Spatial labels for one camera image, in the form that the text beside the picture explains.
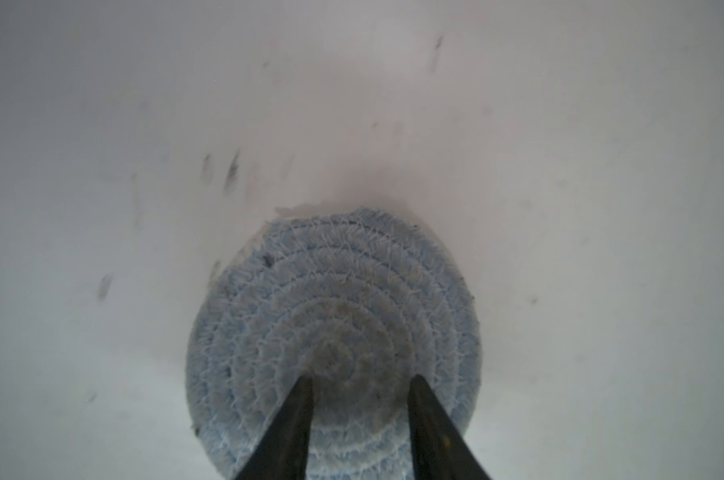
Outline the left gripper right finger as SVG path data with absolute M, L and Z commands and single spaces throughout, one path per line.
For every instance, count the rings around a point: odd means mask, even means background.
M 407 396 L 415 480 L 490 480 L 426 379 L 415 375 Z

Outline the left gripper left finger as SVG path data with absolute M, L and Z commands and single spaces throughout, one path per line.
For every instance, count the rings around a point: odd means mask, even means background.
M 300 376 L 236 480 L 304 480 L 314 411 L 313 379 Z

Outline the blue woven round coaster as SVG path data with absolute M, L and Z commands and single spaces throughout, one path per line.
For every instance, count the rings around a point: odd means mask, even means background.
M 473 296 L 426 229 L 360 207 L 268 223 L 208 291 L 186 355 L 192 427 L 245 466 L 296 380 L 313 380 L 311 479 L 412 477 L 406 399 L 423 376 L 465 432 L 481 385 Z

